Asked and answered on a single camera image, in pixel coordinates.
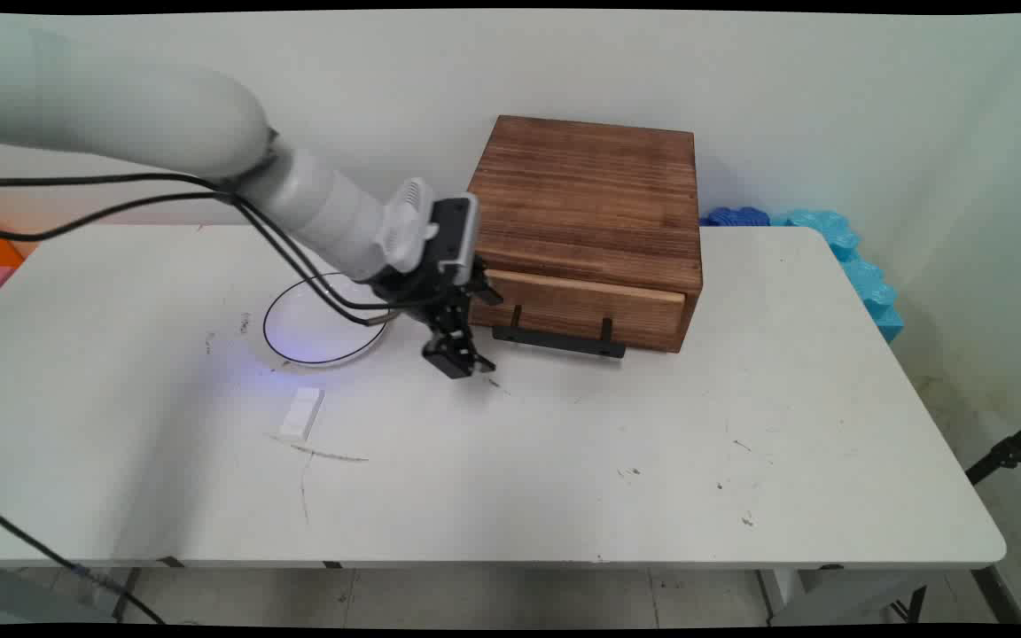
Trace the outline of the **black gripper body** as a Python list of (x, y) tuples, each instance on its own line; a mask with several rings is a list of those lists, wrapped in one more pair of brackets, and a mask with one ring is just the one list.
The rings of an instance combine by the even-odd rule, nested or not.
[(432, 262), (422, 263), (408, 274), (386, 267), (374, 277), (374, 294), (430, 330), (463, 334), (469, 330), (472, 300), (499, 306), (503, 296), (487, 278), (485, 260), (479, 255), (474, 255), (470, 275), (461, 284), (454, 282), (456, 271), (455, 265), (440, 269)]

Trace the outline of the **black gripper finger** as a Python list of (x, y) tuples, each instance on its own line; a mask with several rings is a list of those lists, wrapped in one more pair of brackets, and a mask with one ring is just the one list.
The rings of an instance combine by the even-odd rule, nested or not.
[(469, 377), (469, 339), (459, 332), (431, 330), (431, 336), (422, 346), (426, 362), (450, 379)]
[(497, 370), (497, 364), (478, 350), (469, 324), (457, 324), (450, 335), (451, 378), (466, 378), (475, 372), (491, 373)]

